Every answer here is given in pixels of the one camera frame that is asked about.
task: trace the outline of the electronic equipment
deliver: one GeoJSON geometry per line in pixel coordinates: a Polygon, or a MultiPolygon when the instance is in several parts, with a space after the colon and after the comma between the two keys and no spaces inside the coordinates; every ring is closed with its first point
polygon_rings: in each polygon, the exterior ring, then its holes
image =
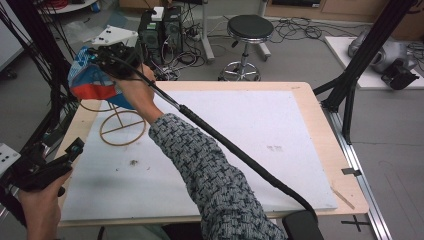
{"type": "Polygon", "coordinates": [[[168,53],[173,54],[173,57],[175,57],[176,54],[183,52],[181,7],[168,8],[165,11],[163,24],[165,39],[168,43],[168,53]]]}
{"type": "Polygon", "coordinates": [[[152,14],[152,21],[155,21],[155,22],[162,21],[164,10],[165,10],[164,7],[154,7],[153,14],[152,14]]]}
{"type": "Polygon", "coordinates": [[[0,143],[0,176],[21,157],[19,153],[4,143],[0,143]]]}
{"type": "Polygon", "coordinates": [[[141,63],[135,48],[125,46],[122,42],[109,46],[100,46],[97,50],[89,48],[87,53],[91,54],[90,62],[98,65],[103,72],[120,79],[131,77],[134,71],[119,60],[124,61],[133,68],[137,68],[141,63]]]}
{"type": "Polygon", "coordinates": [[[163,23],[152,21],[152,12],[146,11],[141,15],[138,35],[144,62],[153,61],[156,65],[162,65],[163,23]]]}
{"type": "MultiPolygon", "coordinates": [[[[348,47],[349,57],[353,57],[368,35],[363,31],[348,47]]],[[[419,77],[412,74],[417,61],[408,53],[404,43],[389,38],[370,63],[371,68],[382,74],[381,79],[392,89],[402,90],[419,77]]]]}

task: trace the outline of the gray floor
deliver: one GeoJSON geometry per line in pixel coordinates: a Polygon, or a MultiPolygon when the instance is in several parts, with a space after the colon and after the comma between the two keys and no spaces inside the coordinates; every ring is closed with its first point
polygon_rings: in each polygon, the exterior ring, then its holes
{"type": "MultiPolygon", "coordinates": [[[[124,16],[138,15],[116,11],[92,14],[89,10],[83,10],[64,14],[62,19],[66,24],[90,17],[87,22],[89,27],[104,27],[106,22],[129,29],[138,26],[132,18],[128,20],[124,16]]],[[[211,20],[210,26],[223,20],[211,20]]],[[[216,56],[215,63],[183,70],[180,80],[216,81],[220,70],[241,56],[242,46],[232,49],[231,39],[213,37],[210,42],[216,56]]],[[[80,45],[73,46],[78,50],[80,45]]],[[[284,41],[268,43],[267,46],[272,53],[267,62],[253,53],[255,50],[249,58],[261,70],[262,81],[302,81],[315,88],[343,71],[330,49],[316,40],[284,41]]],[[[25,55],[17,59],[12,67],[18,73],[18,78],[9,80],[2,76],[0,81],[3,100],[0,108],[0,142],[18,150],[47,113],[49,89],[25,55]]],[[[318,99],[325,99],[327,94],[319,95],[318,99]]],[[[423,90],[356,92],[352,121],[353,146],[393,239],[415,240],[424,236],[423,101],[423,90]]],[[[357,218],[360,222],[367,222],[366,216],[357,218]]],[[[320,228],[325,239],[374,239],[369,226],[361,225],[358,231],[357,226],[342,224],[341,221],[353,221],[353,216],[320,217],[320,228]]],[[[61,229],[59,237],[95,239],[98,229],[61,229]]],[[[25,230],[12,216],[8,216],[0,224],[0,239],[25,239],[25,230]]]]}

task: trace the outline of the black stool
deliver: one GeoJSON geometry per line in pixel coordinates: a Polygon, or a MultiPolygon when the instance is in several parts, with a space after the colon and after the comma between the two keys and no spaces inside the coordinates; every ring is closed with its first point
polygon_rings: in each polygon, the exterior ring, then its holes
{"type": "Polygon", "coordinates": [[[272,23],[258,15],[240,15],[230,19],[227,27],[228,34],[236,39],[232,47],[239,41],[245,42],[244,52],[241,61],[228,64],[220,73],[218,80],[225,81],[260,81],[259,70],[251,63],[247,62],[250,44],[259,44],[268,41],[274,26],[272,23]]]}

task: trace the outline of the gray knit sleeve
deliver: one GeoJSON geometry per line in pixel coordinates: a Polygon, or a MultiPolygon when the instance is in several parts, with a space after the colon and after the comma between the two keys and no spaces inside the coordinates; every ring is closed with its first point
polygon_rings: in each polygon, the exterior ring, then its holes
{"type": "Polygon", "coordinates": [[[202,216],[205,239],[285,239],[256,200],[243,173],[215,140],[174,114],[160,117],[149,136],[180,172],[202,216]]]}

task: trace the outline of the wooden table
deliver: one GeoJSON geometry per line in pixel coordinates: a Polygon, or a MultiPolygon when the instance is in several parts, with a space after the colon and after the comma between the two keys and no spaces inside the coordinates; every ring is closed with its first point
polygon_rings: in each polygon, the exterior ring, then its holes
{"type": "MultiPolygon", "coordinates": [[[[349,168],[345,156],[332,132],[322,109],[307,83],[300,82],[197,82],[197,81],[176,81],[157,82],[157,85],[164,91],[198,91],[198,90],[255,90],[255,91],[291,91],[295,96],[300,112],[304,118],[311,140],[322,161],[323,168],[329,179],[330,186],[335,195],[338,208],[335,210],[318,210],[318,215],[354,215],[368,212],[368,204],[353,175],[344,175],[341,169],[349,168]]],[[[83,101],[84,106],[91,109],[98,109],[100,101],[83,101]]],[[[80,107],[65,135],[65,138],[58,150],[58,156],[64,154],[64,150],[77,137],[86,140],[88,132],[96,118],[96,112],[90,112],[80,107]]],[[[66,193],[59,199],[62,206],[66,198],[66,193]]],[[[281,218],[281,213],[267,213],[270,218],[281,218]]],[[[156,223],[166,222],[187,222],[199,221],[195,218],[173,218],[159,219],[156,223]]],[[[67,221],[61,222],[59,226],[89,226],[89,225],[119,225],[119,224],[145,224],[152,223],[151,220],[114,220],[114,221],[67,221]]]]}

